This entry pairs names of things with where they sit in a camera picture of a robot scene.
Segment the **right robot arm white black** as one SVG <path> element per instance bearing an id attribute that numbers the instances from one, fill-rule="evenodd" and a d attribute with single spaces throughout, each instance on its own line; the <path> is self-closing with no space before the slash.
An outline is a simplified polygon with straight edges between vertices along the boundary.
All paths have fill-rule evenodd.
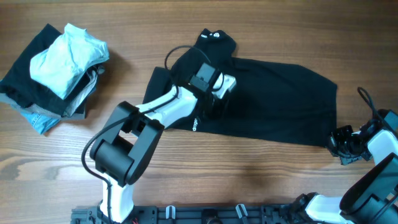
<path id="1" fill-rule="evenodd" d="M 327 149 L 343 165 L 372 159 L 375 166 L 342 197 L 302 194 L 289 223 L 397 223 L 397 113 L 378 110 L 358 132 L 336 129 Z"/>

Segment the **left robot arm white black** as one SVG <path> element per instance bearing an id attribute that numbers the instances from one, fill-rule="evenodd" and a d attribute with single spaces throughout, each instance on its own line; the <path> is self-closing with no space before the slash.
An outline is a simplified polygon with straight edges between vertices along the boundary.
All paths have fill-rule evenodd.
<path id="1" fill-rule="evenodd" d="M 99 209 L 106 223 L 123 223 L 133 211 L 134 184 L 147 169 L 164 129 L 193 115 L 203 100 L 210 100 L 214 107 L 233 89 L 217 85 L 199 98 L 192 90 L 174 86 L 148 103 L 118 104 L 105 127 L 85 147 L 95 162 L 94 175 L 104 183 Z"/>

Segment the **black polo shirt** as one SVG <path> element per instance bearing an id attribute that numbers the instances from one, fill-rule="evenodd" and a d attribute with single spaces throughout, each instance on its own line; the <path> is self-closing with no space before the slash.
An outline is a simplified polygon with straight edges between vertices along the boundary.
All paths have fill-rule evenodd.
<path id="1" fill-rule="evenodd" d="M 175 129 L 326 146 L 336 129 L 337 85 L 301 65 L 236 58 L 235 49 L 224 31 L 204 29 L 170 70 L 154 69 L 143 102 L 166 94 L 173 81 L 181 85 L 210 62 L 235 77 L 236 86 L 212 114 L 195 114 Z"/>

